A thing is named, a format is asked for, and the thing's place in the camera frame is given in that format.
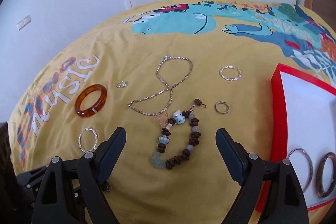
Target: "orange resin bangle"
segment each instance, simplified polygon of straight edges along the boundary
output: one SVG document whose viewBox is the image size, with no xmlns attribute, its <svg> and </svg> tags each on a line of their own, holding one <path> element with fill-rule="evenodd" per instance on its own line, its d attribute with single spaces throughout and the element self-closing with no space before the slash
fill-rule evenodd
<svg viewBox="0 0 336 224">
<path fill-rule="evenodd" d="M 100 90 L 101 95 L 97 102 L 92 107 L 89 107 L 88 109 L 81 110 L 80 106 L 86 96 L 88 96 L 91 92 Z M 100 84 L 95 84 L 91 85 L 85 90 L 82 91 L 82 93 L 77 97 L 76 102 L 75 102 L 75 111 L 77 115 L 81 117 L 90 117 L 92 115 L 95 115 L 99 110 L 103 108 L 106 102 L 106 97 L 107 97 L 107 90 L 103 85 Z"/>
</svg>

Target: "beaded bracelet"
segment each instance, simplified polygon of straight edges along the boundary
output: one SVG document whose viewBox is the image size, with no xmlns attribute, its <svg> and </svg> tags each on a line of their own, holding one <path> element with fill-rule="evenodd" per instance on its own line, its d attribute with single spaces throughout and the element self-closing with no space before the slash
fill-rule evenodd
<svg viewBox="0 0 336 224">
<path fill-rule="evenodd" d="M 152 156 L 152 164 L 155 168 L 158 169 L 169 169 L 172 170 L 172 168 L 176 165 L 180 165 L 182 161 L 188 160 L 190 157 L 190 152 L 194 149 L 194 146 L 199 144 L 199 137 L 201 136 L 201 133 L 198 129 L 199 120 L 195 118 L 195 115 L 193 113 L 193 107 L 204 105 L 202 104 L 202 101 L 199 99 L 194 100 L 195 104 L 191 106 L 188 110 L 184 111 L 176 111 L 173 114 L 173 117 L 169 118 L 167 120 L 167 125 L 162 127 L 161 136 L 159 137 L 159 144 L 157 145 L 157 152 L 154 153 Z M 189 118 L 190 123 L 189 125 L 192 128 L 192 132 L 190 134 L 189 144 L 187 145 L 186 149 L 182 150 L 181 155 L 174 156 L 173 158 L 169 160 L 161 160 L 160 156 L 161 154 L 166 152 L 167 144 L 169 143 L 170 139 L 169 136 L 171 133 L 169 130 L 175 125 L 175 124 L 183 124 L 185 119 Z"/>
</svg>

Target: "tassel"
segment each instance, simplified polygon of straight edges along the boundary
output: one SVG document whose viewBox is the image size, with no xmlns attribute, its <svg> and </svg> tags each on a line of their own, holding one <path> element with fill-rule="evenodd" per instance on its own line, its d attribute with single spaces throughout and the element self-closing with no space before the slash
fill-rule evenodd
<svg viewBox="0 0 336 224">
<path fill-rule="evenodd" d="M 168 114 L 167 112 L 156 114 L 157 122 L 159 123 L 160 127 L 166 127 L 167 126 L 167 120 L 168 120 Z"/>
</svg>

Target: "cartoon dinosaur print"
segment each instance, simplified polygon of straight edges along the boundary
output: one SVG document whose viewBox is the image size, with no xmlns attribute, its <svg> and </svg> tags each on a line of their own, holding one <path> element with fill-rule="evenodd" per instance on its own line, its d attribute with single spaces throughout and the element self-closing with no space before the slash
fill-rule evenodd
<svg viewBox="0 0 336 224">
<path fill-rule="evenodd" d="M 203 1 L 165 6 L 136 16 L 140 17 L 130 17 L 123 23 L 132 22 L 132 31 L 143 35 L 206 33 L 215 29 L 216 17 L 251 22 L 251 25 L 226 25 L 223 31 L 276 44 L 286 57 L 295 60 L 302 68 L 314 70 L 317 77 L 321 77 L 319 72 L 323 71 L 336 86 L 336 40 L 327 28 L 315 22 L 298 5 Z"/>
</svg>

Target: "jewelry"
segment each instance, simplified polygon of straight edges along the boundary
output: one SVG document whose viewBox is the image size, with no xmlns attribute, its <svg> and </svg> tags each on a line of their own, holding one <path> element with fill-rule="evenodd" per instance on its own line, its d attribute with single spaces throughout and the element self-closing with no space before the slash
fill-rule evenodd
<svg viewBox="0 0 336 224">
<path fill-rule="evenodd" d="M 237 76 L 236 78 L 228 78 L 228 77 L 226 77 L 226 76 L 223 74 L 223 70 L 228 69 L 228 68 L 237 70 L 238 73 L 239 73 L 238 76 Z M 238 80 L 238 79 L 241 77 L 242 72 L 241 72 L 241 70 L 240 70 L 239 68 L 235 68 L 235 67 L 233 67 L 233 66 L 225 66 L 225 67 L 222 67 L 222 68 L 221 68 L 221 70 L 219 71 L 219 74 L 220 74 L 220 76 L 222 76 L 222 78 L 224 78 L 225 80 L 228 80 L 228 81 L 235 81 L 235 80 Z"/>
<path fill-rule="evenodd" d="M 217 108 L 219 104 L 224 104 L 224 105 L 226 105 L 226 106 L 227 106 L 227 111 L 225 111 L 225 112 L 221 112 L 221 111 L 219 111 L 218 108 Z M 227 113 L 229 112 L 230 107 L 229 107 L 228 103 L 226 103 L 226 102 L 224 102 L 224 101 L 219 101 L 217 104 L 215 104 L 215 109 L 216 109 L 216 111 L 217 111 L 219 114 L 227 114 Z"/>
<path fill-rule="evenodd" d="M 84 98 L 88 96 L 91 92 L 96 91 L 96 90 L 101 91 L 100 97 L 97 100 L 97 102 L 95 102 L 92 107 L 89 107 L 85 110 L 81 110 L 80 106 Z M 106 97 L 107 97 L 107 90 L 103 85 L 95 84 L 95 85 L 91 85 L 88 88 L 84 89 L 80 93 L 80 95 L 77 97 L 76 102 L 75 102 L 75 111 L 77 115 L 81 117 L 90 117 L 92 115 L 95 115 L 105 105 Z"/>
<path fill-rule="evenodd" d="M 124 88 L 128 85 L 128 82 L 127 81 L 119 81 L 117 83 L 117 88 L 121 89 L 121 88 Z"/>
<path fill-rule="evenodd" d="M 180 80 L 179 82 L 177 82 L 176 84 L 174 84 L 174 85 L 172 85 L 172 86 L 169 86 L 168 83 L 167 83 L 166 81 L 164 81 L 164 79 L 159 75 L 159 70 L 160 70 L 161 66 L 162 66 L 166 61 L 171 60 L 171 59 L 182 59 L 182 60 L 187 60 L 187 61 L 189 62 L 189 71 L 188 71 L 188 73 L 186 74 L 186 76 L 184 76 L 184 77 L 182 78 L 182 80 Z M 167 56 L 167 55 L 166 55 L 166 56 L 163 58 L 163 60 L 161 61 L 161 63 L 158 65 L 158 67 L 156 68 L 156 76 L 159 78 L 159 80 L 160 80 L 162 83 L 164 83 L 164 84 L 166 85 L 167 88 L 164 89 L 164 90 L 161 90 L 161 91 L 159 91 L 159 92 L 157 92 L 157 93 L 155 93 L 155 94 L 152 94 L 152 95 L 150 95 L 150 96 L 148 96 L 148 97 L 144 97 L 144 98 L 139 99 L 139 100 L 133 100 L 133 101 L 130 102 L 127 106 L 130 107 L 131 109 L 135 110 L 136 112 L 139 112 L 139 113 L 141 113 L 141 114 L 148 115 L 148 116 L 155 116 L 155 115 L 158 115 L 158 114 L 161 114 L 161 113 L 165 112 L 165 111 L 168 109 L 168 107 L 170 106 L 170 104 L 171 104 L 171 102 L 172 102 L 172 100 L 173 100 L 173 88 L 176 87 L 176 86 L 178 86 L 179 84 L 181 84 L 185 79 L 187 79 L 188 76 L 190 75 L 192 69 L 193 69 L 193 63 L 192 63 L 188 58 L 186 58 L 186 57 L 180 57 L 180 56 Z M 153 97 L 155 97 L 155 96 L 157 96 L 157 95 L 160 95 L 160 94 L 162 94 L 162 93 L 164 93 L 164 92 L 166 92 L 166 91 L 168 91 L 168 90 L 169 90 L 169 92 L 170 92 L 169 101 L 168 101 L 168 103 L 166 104 L 166 106 L 165 106 L 162 110 L 160 110 L 159 112 L 156 112 L 156 113 L 147 113 L 147 112 L 143 112 L 143 111 L 141 111 L 141 110 L 139 110 L 139 109 L 137 109 L 137 108 L 135 108 L 135 107 L 133 106 L 134 103 L 141 102 L 141 101 L 145 101 L 145 100 L 147 100 L 147 99 L 153 98 Z"/>
<path fill-rule="evenodd" d="M 152 160 L 151 160 L 155 168 L 158 168 L 158 169 L 167 168 L 171 170 L 175 165 L 180 165 L 183 160 L 188 160 L 190 157 L 190 152 L 194 149 L 194 146 L 199 144 L 198 138 L 201 136 L 201 134 L 198 132 L 199 120 L 195 118 L 192 108 L 195 106 L 200 106 L 204 104 L 202 104 L 201 100 L 199 99 L 195 99 L 194 102 L 195 104 L 193 104 L 189 110 L 184 110 L 182 112 L 180 110 L 177 110 L 176 112 L 174 112 L 173 117 L 169 118 L 167 122 L 165 122 L 165 120 L 162 121 L 160 115 L 157 116 L 159 120 L 159 124 L 160 126 L 162 126 L 162 129 L 161 129 L 162 135 L 159 137 L 160 143 L 157 145 L 157 152 L 154 153 L 154 155 L 152 156 Z M 165 161 L 165 160 L 159 159 L 161 154 L 166 152 L 165 149 L 167 147 L 167 144 L 170 141 L 168 136 L 170 136 L 171 133 L 169 132 L 169 130 L 175 124 L 183 124 L 186 118 L 190 119 L 189 125 L 192 128 L 192 132 L 191 132 L 190 139 L 189 139 L 189 144 L 187 145 L 186 149 L 182 150 L 181 155 L 175 156 L 169 160 Z"/>
<path fill-rule="evenodd" d="M 83 136 L 84 130 L 92 131 L 92 133 L 94 134 L 94 145 L 90 150 L 84 150 L 83 147 L 82 147 L 82 136 Z M 82 150 L 84 153 L 92 152 L 93 150 L 96 149 L 97 142 L 98 142 L 98 135 L 93 128 L 86 127 L 86 128 L 82 129 L 82 132 L 79 134 L 79 137 L 78 137 L 78 145 L 79 145 L 80 150 Z"/>
<path fill-rule="evenodd" d="M 287 159 L 289 159 L 289 157 L 291 156 L 291 154 L 294 151 L 300 151 L 306 157 L 306 159 L 308 160 L 308 164 L 309 164 L 309 178 L 308 178 L 308 182 L 307 182 L 306 186 L 302 189 L 302 192 L 304 193 L 308 189 L 308 187 L 309 187 L 309 185 L 311 183 L 311 180 L 313 179 L 313 162 L 312 162 L 311 158 L 309 157 L 308 153 L 306 152 L 306 150 L 304 150 L 303 148 L 299 148 L 299 147 L 297 147 L 297 148 L 293 149 L 292 151 L 290 151 L 289 154 L 288 154 Z"/>
<path fill-rule="evenodd" d="M 327 158 L 330 158 L 333 162 L 333 178 L 331 180 L 331 184 L 329 189 L 325 192 L 323 190 L 323 185 L 322 185 L 322 177 L 323 177 L 323 169 L 324 165 L 326 163 Z M 321 198 L 326 198 L 328 195 L 331 194 L 331 192 L 334 190 L 336 185 L 336 155 L 333 152 L 329 152 L 325 154 L 325 156 L 321 159 L 319 168 L 317 169 L 317 174 L 316 174 L 316 190 Z"/>
</svg>

